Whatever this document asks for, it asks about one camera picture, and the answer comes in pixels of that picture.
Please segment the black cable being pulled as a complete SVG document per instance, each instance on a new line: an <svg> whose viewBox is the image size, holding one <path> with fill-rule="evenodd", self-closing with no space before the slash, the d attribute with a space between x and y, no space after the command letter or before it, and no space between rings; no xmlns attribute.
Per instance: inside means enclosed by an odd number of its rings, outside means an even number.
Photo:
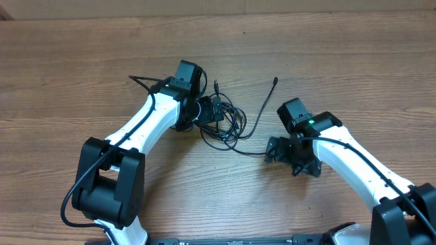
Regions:
<svg viewBox="0 0 436 245"><path fill-rule="evenodd" d="M264 102L262 104L262 107L260 108L260 111L258 113L258 117L256 118L256 121L254 123L254 126L253 126L252 130L248 134L246 134L244 136L238 136L237 140L236 140L236 142L235 142L235 144L233 146L227 145L227 143L225 143L229 150L234 151L234 152L236 152L238 154L243 154L243 155L253 155L253 156L265 155L265 152L243 152L241 150L235 149L235 147L236 147L237 141L239 139L247 140L247 139L249 139L254 134L254 132L255 132L255 130L257 128L257 125L259 123L260 117L262 115L262 112L263 112L264 108L266 107L266 105L268 103L268 100L270 99L270 97L271 97L271 95L272 95L272 93L273 93L273 91L274 91L278 81L279 81L278 77L274 77L274 79L272 81L272 88L271 88L269 94L267 95L267 97L265 98L265 100L264 100Z"/></svg>

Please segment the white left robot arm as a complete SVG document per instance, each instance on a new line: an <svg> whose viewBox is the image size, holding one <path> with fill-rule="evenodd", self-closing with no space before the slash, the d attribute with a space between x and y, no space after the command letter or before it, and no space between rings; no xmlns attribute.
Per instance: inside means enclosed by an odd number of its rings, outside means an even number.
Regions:
<svg viewBox="0 0 436 245"><path fill-rule="evenodd" d="M117 132L103 140L90 137L82 146L76 179L61 205L61 219L70 226L66 205L97 227L104 244L146 244L147 232L138 213L144 194L146 157L171 127L186 131L222 119L217 102L205 96L206 72L195 63L180 61L174 76L154 79L142 108Z"/></svg>

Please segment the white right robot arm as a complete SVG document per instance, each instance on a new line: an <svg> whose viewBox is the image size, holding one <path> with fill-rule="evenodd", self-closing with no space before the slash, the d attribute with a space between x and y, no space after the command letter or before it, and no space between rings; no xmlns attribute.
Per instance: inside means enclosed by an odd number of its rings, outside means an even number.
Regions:
<svg viewBox="0 0 436 245"><path fill-rule="evenodd" d="M277 110L289 137L271 137L267 162L291 166L293 176L318 177L329 165L371 212L369 226L348 222L322 234L294 235L293 244L434 244L435 187L416 186L362 147L332 113L310 113L299 98Z"/></svg>

